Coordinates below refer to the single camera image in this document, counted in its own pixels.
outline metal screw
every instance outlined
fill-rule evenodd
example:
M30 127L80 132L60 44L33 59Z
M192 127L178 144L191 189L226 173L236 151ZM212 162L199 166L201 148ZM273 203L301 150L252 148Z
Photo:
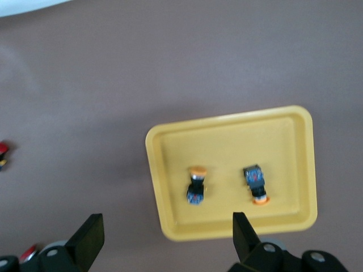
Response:
M7 265L7 263L8 263L8 261L7 261L7 260L1 260L1 261L0 261L0 267L6 266L6 265Z
M58 253L58 250L57 249L52 249L50 251L48 251L47 253L47 257L51 257L51 256L54 256Z
M311 258L313 258L314 260L316 260L317 262L325 262L325 258L323 255L321 255L318 252L312 252L312 254L310 254Z
M263 248L267 251L267 252L275 252L276 251L276 248L271 245L271 244L265 244L263 246Z

